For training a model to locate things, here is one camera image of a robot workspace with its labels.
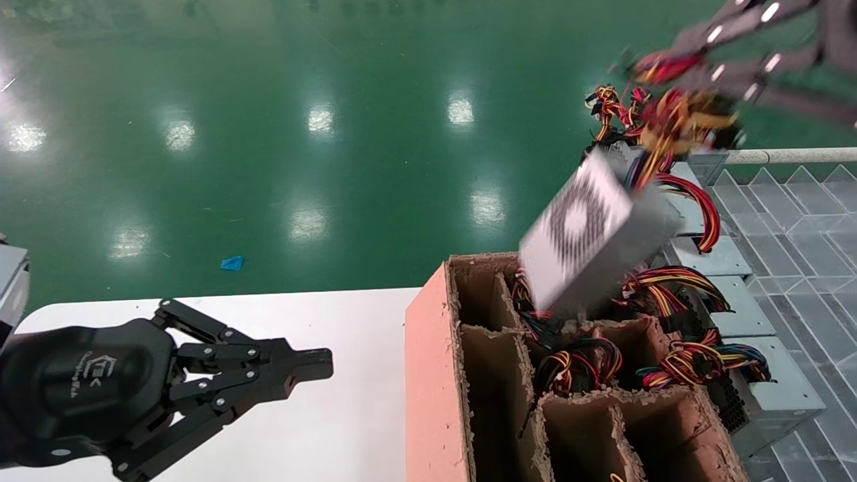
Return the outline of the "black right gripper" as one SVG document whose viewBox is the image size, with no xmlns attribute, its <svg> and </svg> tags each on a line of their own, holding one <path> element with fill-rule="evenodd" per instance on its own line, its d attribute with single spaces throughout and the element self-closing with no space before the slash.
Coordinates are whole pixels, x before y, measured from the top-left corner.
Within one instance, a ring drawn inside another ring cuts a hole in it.
<svg viewBox="0 0 857 482">
<path fill-rule="evenodd" d="M 707 21 L 678 33 L 670 58 L 701 57 L 707 51 L 770 25 L 783 23 L 820 3 L 821 47 L 735 63 L 703 63 L 683 74 L 688 91 L 714 91 L 733 101 L 792 110 L 855 129 L 856 33 L 854 1 L 726 1 Z M 820 91 L 777 84 L 774 74 L 803 72 L 821 64 L 840 100 Z"/>
</svg>

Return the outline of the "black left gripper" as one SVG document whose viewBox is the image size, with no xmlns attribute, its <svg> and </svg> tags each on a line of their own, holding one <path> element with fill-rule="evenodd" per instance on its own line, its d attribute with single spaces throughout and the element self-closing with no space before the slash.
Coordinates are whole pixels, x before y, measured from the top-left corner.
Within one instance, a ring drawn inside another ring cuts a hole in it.
<svg viewBox="0 0 857 482">
<path fill-rule="evenodd" d="M 169 329 L 195 342 L 175 350 Z M 174 350 L 188 372 L 219 375 L 169 389 Z M 330 349 L 253 339 L 175 299 L 153 323 L 16 333 L 2 351 L 2 468 L 112 452 L 117 479 L 150 481 L 256 405 L 332 375 Z M 183 418 L 168 427 L 172 412 Z"/>
</svg>

